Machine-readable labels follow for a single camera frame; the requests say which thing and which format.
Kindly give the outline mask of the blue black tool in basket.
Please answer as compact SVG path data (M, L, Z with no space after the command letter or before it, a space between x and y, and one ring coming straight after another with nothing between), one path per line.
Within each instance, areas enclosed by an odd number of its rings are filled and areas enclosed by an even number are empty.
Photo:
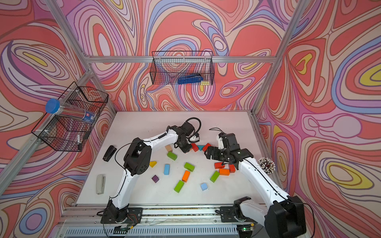
M193 73L185 76L180 76L178 78L177 83L178 84L194 84L194 83L200 83L204 79L199 73Z

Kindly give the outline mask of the red block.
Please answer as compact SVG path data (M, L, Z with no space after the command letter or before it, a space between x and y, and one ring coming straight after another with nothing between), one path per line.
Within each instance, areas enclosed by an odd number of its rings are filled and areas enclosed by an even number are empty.
M198 147L196 144L192 143L191 146L192 146L192 150L193 150L194 152L199 151L199 147Z
M230 173L235 173L235 171L236 171L235 166L232 165L232 164L230 164L230 165L229 165L229 172L230 172Z
M211 145L208 143L208 144L206 144L206 145L202 148L202 150L205 152L210 146L211 146Z
M217 169L217 170L224 169L225 168L225 164L223 162L214 163L214 168Z

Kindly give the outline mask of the orange block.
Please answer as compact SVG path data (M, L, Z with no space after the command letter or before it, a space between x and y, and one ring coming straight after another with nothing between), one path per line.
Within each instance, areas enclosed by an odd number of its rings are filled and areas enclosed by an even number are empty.
M222 176L229 176L230 175L230 170L229 169L219 169L218 172Z
M190 177L190 174L191 174L190 171L186 170L186 171L184 172L184 174L183 174L182 181L183 181L183 182L187 182L188 179L189 179L189 177Z

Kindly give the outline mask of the green block upper centre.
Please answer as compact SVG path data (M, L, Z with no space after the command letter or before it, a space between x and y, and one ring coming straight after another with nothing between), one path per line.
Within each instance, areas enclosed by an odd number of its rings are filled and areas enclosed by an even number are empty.
M167 157L172 159L173 161L175 161L178 158L178 156L175 153L173 153L172 151L169 151L167 153Z

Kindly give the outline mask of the natural wood block lower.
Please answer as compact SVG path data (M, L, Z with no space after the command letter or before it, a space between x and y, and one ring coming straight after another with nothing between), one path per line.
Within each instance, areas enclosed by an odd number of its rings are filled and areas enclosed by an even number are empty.
M166 145L165 148L166 148L167 152L172 152L173 151L173 148L172 148L171 145Z

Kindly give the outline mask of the orange block lower centre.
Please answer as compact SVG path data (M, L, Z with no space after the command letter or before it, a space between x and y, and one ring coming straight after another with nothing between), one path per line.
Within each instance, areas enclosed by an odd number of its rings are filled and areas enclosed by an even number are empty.
M183 174L182 181L183 181L183 182L187 182L188 179L189 179L189 177L190 177L190 174L191 174L190 171L186 170L186 171L184 172L184 174Z

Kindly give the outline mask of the black stapler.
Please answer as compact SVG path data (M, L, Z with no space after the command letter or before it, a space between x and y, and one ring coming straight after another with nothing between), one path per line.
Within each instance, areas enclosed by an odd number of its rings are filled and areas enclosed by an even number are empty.
M116 151L116 147L114 145L110 145L103 156L103 161L109 162Z

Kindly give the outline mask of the cup of pencils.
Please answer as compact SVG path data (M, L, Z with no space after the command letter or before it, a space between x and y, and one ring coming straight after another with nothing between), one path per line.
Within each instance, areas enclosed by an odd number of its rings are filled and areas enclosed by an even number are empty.
M262 157L258 160L258 164L268 175L275 172L275 163L270 158Z

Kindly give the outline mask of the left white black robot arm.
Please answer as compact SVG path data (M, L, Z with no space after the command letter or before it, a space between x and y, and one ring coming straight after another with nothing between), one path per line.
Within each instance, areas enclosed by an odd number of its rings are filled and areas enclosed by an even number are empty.
M187 119L180 127L168 126L166 130L152 138L135 138L128 144L122 165L124 173L116 195L109 198L101 215L102 224L132 224L140 223L139 218L133 218L128 211L130 199L141 174L149 168L151 155L154 151L167 145L174 145L183 153L192 149L192 144L199 142L201 120L196 117Z

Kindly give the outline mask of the grey stapler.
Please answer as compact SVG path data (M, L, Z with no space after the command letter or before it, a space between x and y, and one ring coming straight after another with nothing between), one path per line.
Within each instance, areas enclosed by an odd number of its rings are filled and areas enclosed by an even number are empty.
M100 195L104 193L106 183L106 176L100 174L96 178L96 194Z

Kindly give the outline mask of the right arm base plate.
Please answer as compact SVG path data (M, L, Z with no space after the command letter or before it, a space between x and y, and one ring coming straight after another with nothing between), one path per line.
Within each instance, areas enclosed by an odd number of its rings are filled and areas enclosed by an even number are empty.
M220 215L222 223L244 223L253 221L252 219L245 217L236 206L221 206L219 207L219 210L216 210L215 212Z

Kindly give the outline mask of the green block right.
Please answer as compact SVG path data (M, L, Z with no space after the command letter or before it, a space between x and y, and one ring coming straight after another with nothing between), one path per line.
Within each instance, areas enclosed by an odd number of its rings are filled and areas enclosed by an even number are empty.
M220 173L219 173L218 171L215 171L215 172L213 173L213 175L210 177L210 181L211 181L212 183L215 183L215 182L217 181L217 179L218 179L219 176L220 176Z

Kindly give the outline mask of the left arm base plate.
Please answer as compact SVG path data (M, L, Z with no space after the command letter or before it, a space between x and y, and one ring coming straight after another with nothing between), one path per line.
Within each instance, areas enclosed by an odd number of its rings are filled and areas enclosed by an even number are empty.
M141 222L143 209L138 207L117 209L108 207L101 218L101 224L130 224Z

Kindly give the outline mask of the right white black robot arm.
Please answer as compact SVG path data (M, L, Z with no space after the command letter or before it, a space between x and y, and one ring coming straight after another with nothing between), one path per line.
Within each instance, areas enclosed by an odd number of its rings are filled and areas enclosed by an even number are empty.
M307 231L305 208L301 199L283 191L260 167L248 149L220 149L210 146L207 159L234 165L254 186L265 205L249 198L238 199L238 211L262 225L271 238L297 238Z

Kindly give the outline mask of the orange block right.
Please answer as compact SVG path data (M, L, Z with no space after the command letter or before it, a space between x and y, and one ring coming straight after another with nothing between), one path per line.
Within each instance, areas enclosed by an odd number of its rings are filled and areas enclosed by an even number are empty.
M229 176L230 175L230 170L229 169L219 169L218 172L222 176Z

